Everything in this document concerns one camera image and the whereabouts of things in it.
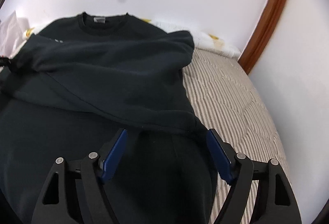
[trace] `brown wooden trim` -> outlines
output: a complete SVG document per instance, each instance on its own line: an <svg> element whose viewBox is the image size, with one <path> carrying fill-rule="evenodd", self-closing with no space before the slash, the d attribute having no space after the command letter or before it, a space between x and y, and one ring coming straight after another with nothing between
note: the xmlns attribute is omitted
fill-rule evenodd
<svg viewBox="0 0 329 224"><path fill-rule="evenodd" d="M287 0L268 0L239 64L249 74L265 49L282 14Z"/></svg>

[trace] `striped mattress cover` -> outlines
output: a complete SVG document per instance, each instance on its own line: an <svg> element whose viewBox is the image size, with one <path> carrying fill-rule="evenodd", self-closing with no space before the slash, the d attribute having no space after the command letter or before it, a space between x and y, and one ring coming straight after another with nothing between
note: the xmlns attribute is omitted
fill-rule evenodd
<svg viewBox="0 0 329 224"><path fill-rule="evenodd" d="M271 116L236 60L195 49L191 64L183 69L183 78L195 115L208 129L215 128L224 142L252 160L276 158L289 179L286 156ZM250 221L257 185L257 181L252 182L243 224ZM215 221L228 191L229 186L218 177L210 223Z"/></svg>

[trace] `metal pin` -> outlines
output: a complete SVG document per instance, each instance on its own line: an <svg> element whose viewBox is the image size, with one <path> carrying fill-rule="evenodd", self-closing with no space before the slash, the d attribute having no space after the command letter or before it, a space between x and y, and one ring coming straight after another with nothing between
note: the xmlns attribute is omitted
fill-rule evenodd
<svg viewBox="0 0 329 224"><path fill-rule="evenodd" d="M278 165L279 161L277 159L271 159L271 164L272 165Z"/></svg>
<svg viewBox="0 0 329 224"><path fill-rule="evenodd" d="M246 155L244 153L237 153L236 156L239 159L245 159L246 158Z"/></svg>
<svg viewBox="0 0 329 224"><path fill-rule="evenodd" d="M98 156L98 154L95 153L95 152L92 152L88 156L89 156L90 159L94 159L94 158L96 158Z"/></svg>
<svg viewBox="0 0 329 224"><path fill-rule="evenodd" d="M56 164L61 164L61 163L63 163L63 161L64 161L64 158L63 157L58 157L56 159Z"/></svg>

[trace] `blue gripper pad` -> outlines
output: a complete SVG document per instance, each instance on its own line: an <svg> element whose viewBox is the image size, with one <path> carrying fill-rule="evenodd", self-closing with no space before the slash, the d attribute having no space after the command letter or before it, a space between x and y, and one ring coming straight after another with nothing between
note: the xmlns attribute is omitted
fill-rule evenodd
<svg viewBox="0 0 329 224"><path fill-rule="evenodd" d="M207 132L206 141L220 178L231 185L234 180L231 173L231 162L211 130Z"/></svg>
<svg viewBox="0 0 329 224"><path fill-rule="evenodd" d="M110 150L109 154L105 158L103 162L103 173L100 177L103 183L105 183L107 180L110 180L114 176L116 168L118 167L118 164L126 148L127 138L128 133L126 130L123 130L116 143Z"/></svg>

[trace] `round metal bolt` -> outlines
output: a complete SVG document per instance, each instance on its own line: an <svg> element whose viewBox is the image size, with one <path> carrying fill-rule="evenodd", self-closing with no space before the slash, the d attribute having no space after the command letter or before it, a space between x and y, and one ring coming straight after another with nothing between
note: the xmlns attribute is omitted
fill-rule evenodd
<svg viewBox="0 0 329 224"><path fill-rule="evenodd" d="M89 156L90 159L94 159L94 158L96 158L98 156L98 154L95 153L95 152L92 152L88 156Z"/></svg>
<svg viewBox="0 0 329 224"><path fill-rule="evenodd" d="M236 156L239 159L245 159L246 158L246 155L244 153L237 153Z"/></svg>
<svg viewBox="0 0 329 224"><path fill-rule="evenodd" d="M56 159L56 164L61 164L61 163L63 163L63 161L64 161L64 158L63 157L58 157Z"/></svg>
<svg viewBox="0 0 329 224"><path fill-rule="evenodd" d="M271 164L272 165L278 165L279 161L277 159L271 159Z"/></svg>

